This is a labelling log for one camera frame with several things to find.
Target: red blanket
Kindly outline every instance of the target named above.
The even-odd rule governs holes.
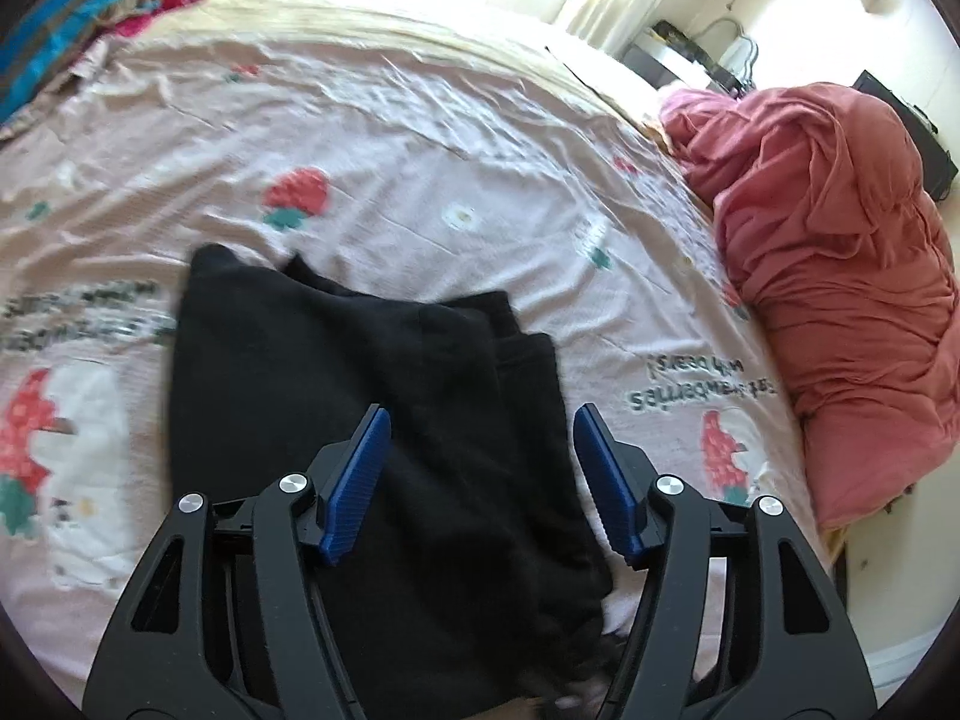
[[[821,526],[875,512],[960,436],[957,280],[920,154],[893,109],[832,84],[681,91],[661,117],[766,327]]]

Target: black garment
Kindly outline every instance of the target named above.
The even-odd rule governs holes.
[[[259,493],[374,402],[392,449],[356,546],[316,576],[368,717],[463,718],[515,697],[523,672],[591,676],[611,577],[550,338],[520,333],[505,293],[384,300],[299,257],[277,272],[196,253],[170,392],[175,499]]]

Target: white sheet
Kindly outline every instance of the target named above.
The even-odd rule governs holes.
[[[85,75],[0,151],[0,600],[75,700],[169,503],[164,377],[202,242],[263,265],[300,251],[387,298],[505,289],[555,338],[571,414],[595,402],[704,493],[779,495],[816,541],[760,327],[627,121],[653,90],[613,60],[460,0],[205,0],[107,40]],[[296,170],[328,177],[322,213],[269,206]],[[642,577],[611,564],[624,629]]]

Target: blue striped fabric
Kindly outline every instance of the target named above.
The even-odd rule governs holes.
[[[37,0],[0,45],[0,122],[69,65],[98,28],[158,6],[160,0]]]

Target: blue gripper pad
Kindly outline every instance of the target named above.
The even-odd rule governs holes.
[[[643,554],[637,528],[640,503],[617,464],[612,442],[596,407],[581,406],[573,418],[573,448],[587,477],[610,546],[633,563]]]
[[[326,504],[320,555],[329,565],[352,550],[390,448],[390,415],[378,409]]]

